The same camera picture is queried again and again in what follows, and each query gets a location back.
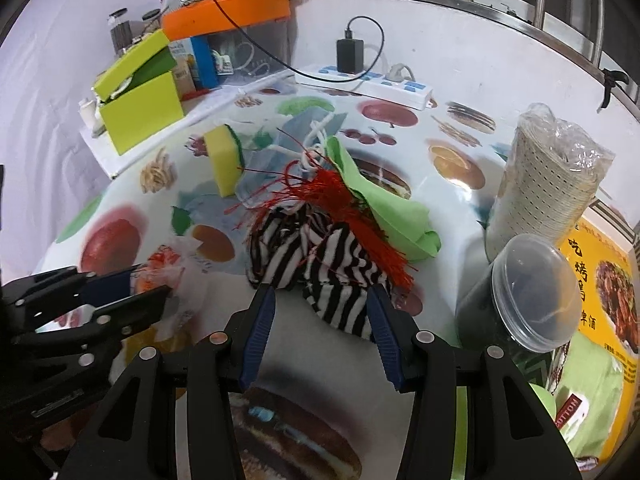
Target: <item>black and white striped fabric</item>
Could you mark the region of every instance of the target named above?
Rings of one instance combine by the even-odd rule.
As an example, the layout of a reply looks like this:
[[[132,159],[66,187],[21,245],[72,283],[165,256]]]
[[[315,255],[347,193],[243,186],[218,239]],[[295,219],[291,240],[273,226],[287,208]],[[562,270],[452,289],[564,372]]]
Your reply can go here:
[[[364,248],[341,222],[331,224],[322,212],[303,205],[297,211],[276,209],[249,240],[247,277],[253,286],[303,285],[303,297],[334,328],[371,338],[367,289],[390,284]]]

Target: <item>black cable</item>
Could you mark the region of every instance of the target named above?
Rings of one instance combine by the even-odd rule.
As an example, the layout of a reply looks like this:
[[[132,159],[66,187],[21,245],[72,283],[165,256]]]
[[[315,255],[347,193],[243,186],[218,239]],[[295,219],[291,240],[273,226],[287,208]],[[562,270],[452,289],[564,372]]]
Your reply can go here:
[[[353,18],[351,18],[349,20],[349,23],[347,23],[346,31],[351,32],[351,29],[350,29],[351,23],[354,20],[357,20],[359,18],[361,18],[363,20],[369,20],[370,22],[375,23],[378,26],[378,28],[380,29],[380,37],[381,37],[380,49],[378,50],[378,53],[376,54],[376,59],[373,60],[373,63],[371,63],[370,67],[367,68],[362,74],[360,74],[359,76],[356,76],[356,77],[352,77],[351,79],[342,79],[342,80],[338,81],[338,80],[335,80],[335,79],[325,79],[325,78],[322,78],[322,77],[316,77],[314,75],[309,75],[309,74],[305,74],[304,72],[300,72],[300,70],[296,70],[291,65],[288,65],[287,63],[285,63],[281,59],[278,59],[271,52],[268,52],[267,50],[265,50],[263,47],[260,46],[260,44],[256,43],[254,40],[252,40],[252,38],[250,38],[249,35],[244,30],[242,30],[242,27],[240,27],[240,25],[238,25],[234,20],[231,19],[231,17],[225,12],[225,9],[222,8],[222,6],[220,5],[220,3],[217,0],[213,0],[213,1],[218,6],[218,8],[220,9],[220,12],[222,12],[223,16],[226,19],[229,20],[229,23],[231,23],[231,25],[233,25],[245,37],[245,39],[249,43],[251,43],[253,46],[255,46],[258,49],[260,49],[263,53],[265,53],[271,59],[273,59],[273,60],[277,61],[278,63],[280,63],[281,65],[287,67],[292,72],[295,72],[296,74],[300,74],[301,76],[304,76],[304,77],[308,77],[309,79],[314,79],[316,81],[324,81],[324,82],[327,82],[327,83],[350,83],[352,81],[357,81],[358,79],[363,78],[369,72],[371,72],[371,69],[378,62],[378,60],[380,59],[380,55],[382,54],[382,49],[385,46],[385,31],[382,29],[382,25],[380,25],[376,20],[374,20],[373,18],[370,18],[369,16],[354,16]]]

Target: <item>white power strip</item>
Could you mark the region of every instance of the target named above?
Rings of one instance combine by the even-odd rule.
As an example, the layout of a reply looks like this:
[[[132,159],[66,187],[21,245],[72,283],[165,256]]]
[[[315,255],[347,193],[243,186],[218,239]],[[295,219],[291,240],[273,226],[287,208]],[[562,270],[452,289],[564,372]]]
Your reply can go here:
[[[399,105],[408,106],[415,110],[424,110],[433,94],[433,88],[424,83],[409,80],[395,83],[389,81],[383,74],[376,72],[369,72],[363,78],[348,83],[341,81],[351,79],[355,77],[355,74],[338,72],[335,66],[311,66],[300,72],[324,79],[333,79],[335,82],[318,81],[296,74],[296,83],[355,92],[357,94],[398,103]]]

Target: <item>sponge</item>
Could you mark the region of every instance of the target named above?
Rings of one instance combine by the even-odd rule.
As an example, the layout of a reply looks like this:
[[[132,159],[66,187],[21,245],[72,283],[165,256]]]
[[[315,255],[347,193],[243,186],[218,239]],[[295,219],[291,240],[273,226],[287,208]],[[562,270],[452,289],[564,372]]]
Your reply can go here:
[[[228,124],[222,124],[205,134],[204,142],[220,196],[233,195],[244,170],[240,139]]]

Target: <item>orange lid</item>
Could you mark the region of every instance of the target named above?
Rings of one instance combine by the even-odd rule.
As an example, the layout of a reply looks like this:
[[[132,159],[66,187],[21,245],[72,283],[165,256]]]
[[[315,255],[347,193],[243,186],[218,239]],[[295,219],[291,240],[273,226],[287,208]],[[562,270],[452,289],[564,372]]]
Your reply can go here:
[[[289,0],[216,0],[240,27],[288,18]],[[170,41],[223,32],[235,28],[211,0],[182,7],[162,17],[162,30]]]

